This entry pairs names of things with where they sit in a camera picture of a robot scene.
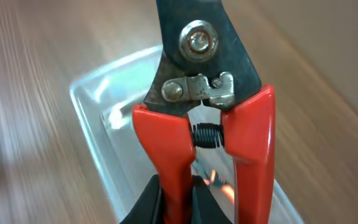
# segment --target wooden table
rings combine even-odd
[[[276,179],[308,223],[358,223],[358,115],[254,3],[224,3],[276,88]],[[0,223],[112,222],[68,86],[159,43],[153,0],[0,0]]]

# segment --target plastic container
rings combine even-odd
[[[131,122],[133,105],[147,93],[162,47],[133,53],[100,67],[70,86],[70,96],[114,214],[122,221],[156,170],[141,147]],[[219,111],[199,106],[189,112],[191,123],[219,122]],[[233,165],[223,149],[197,149],[194,170],[212,169],[233,184]],[[211,188],[232,221],[234,206],[219,189]],[[302,223],[275,182],[269,223]]]

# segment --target coil spring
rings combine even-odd
[[[223,126],[221,124],[200,123],[192,126],[192,143],[204,149],[224,147]]]

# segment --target red handle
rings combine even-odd
[[[222,112],[235,169],[235,223],[268,223],[274,183],[275,93],[271,85]]]
[[[136,105],[133,125],[159,174],[165,200],[165,223],[188,223],[192,209],[190,165],[195,160],[188,119],[155,113],[148,111],[145,105]]]

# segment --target screw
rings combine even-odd
[[[162,94],[166,99],[175,102],[180,100],[180,97],[183,94],[183,89],[177,83],[169,83],[162,88]]]
[[[219,78],[214,78],[212,80],[212,86],[214,88],[220,88],[220,87],[222,87],[222,81]]]
[[[197,31],[189,38],[190,48],[195,53],[203,53],[208,50],[209,39],[205,32]]]

